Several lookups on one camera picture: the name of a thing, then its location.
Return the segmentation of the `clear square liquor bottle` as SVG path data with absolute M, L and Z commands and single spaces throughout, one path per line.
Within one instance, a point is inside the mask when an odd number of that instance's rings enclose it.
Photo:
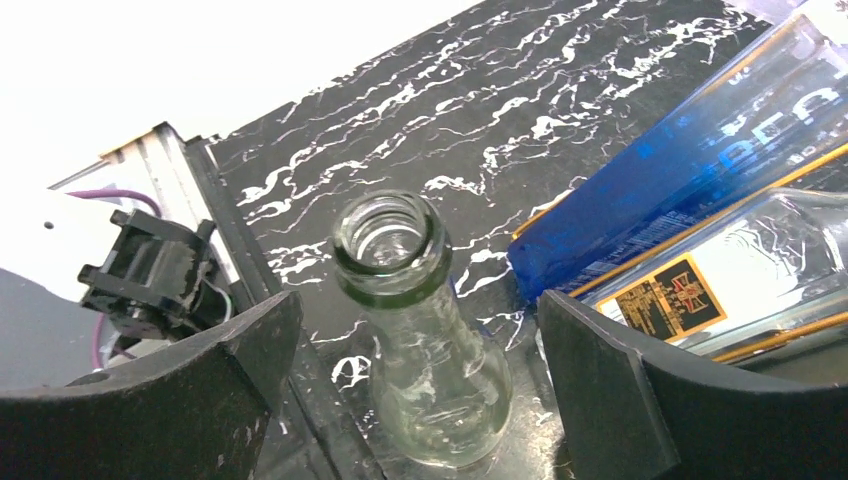
M 769 189 L 582 301 L 723 363 L 843 325 L 847 195 Z

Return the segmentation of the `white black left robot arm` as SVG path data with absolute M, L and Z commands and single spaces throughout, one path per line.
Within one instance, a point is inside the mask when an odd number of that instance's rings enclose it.
M 68 385 L 1 394 L 5 479 L 250 479 L 303 318 L 294 292 L 236 312 L 196 229 L 53 190 L 1 210 L 1 265 L 166 346 Z

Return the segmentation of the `blue tall glass bottle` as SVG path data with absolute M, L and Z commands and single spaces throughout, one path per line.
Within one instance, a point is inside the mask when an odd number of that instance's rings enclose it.
M 846 143 L 847 15 L 811 2 L 521 227 L 508 249 L 519 293 L 584 293 Z

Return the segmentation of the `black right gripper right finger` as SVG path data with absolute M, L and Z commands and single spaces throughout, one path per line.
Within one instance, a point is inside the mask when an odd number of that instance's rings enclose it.
M 843 479 L 847 390 L 714 362 L 548 290 L 537 302 L 579 479 Z

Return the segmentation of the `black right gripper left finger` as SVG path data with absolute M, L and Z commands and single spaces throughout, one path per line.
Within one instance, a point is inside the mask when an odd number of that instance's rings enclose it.
M 2 477 L 252 478 L 302 318 L 283 292 L 67 386 L 3 392 Z

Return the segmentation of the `clear tall bottle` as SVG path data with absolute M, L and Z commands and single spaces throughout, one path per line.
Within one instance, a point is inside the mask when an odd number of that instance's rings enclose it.
M 511 373 L 461 314 L 437 210 L 408 191 L 365 194 L 335 221 L 332 247 L 339 286 L 373 332 L 369 384 L 387 436 L 425 465 L 461 468 L 488 455 L 510 417 Z

